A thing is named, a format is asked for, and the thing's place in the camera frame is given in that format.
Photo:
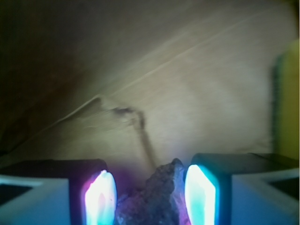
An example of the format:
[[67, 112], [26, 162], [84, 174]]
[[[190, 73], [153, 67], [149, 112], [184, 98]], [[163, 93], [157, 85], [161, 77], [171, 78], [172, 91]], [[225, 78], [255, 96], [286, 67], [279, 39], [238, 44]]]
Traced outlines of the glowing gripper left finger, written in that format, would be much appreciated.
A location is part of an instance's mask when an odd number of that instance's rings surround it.
[[28, 160], [0, 170], [3, 225], [112, 225], [116, 204], [101, 159]]

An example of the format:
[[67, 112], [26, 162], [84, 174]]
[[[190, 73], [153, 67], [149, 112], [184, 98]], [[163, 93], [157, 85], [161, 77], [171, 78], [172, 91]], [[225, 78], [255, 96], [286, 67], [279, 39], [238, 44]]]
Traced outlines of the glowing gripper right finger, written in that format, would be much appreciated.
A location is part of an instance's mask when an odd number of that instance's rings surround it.
[[185, 177], [193, 225], [297, 225], [299, 161], [274, 153], [197, 153]]

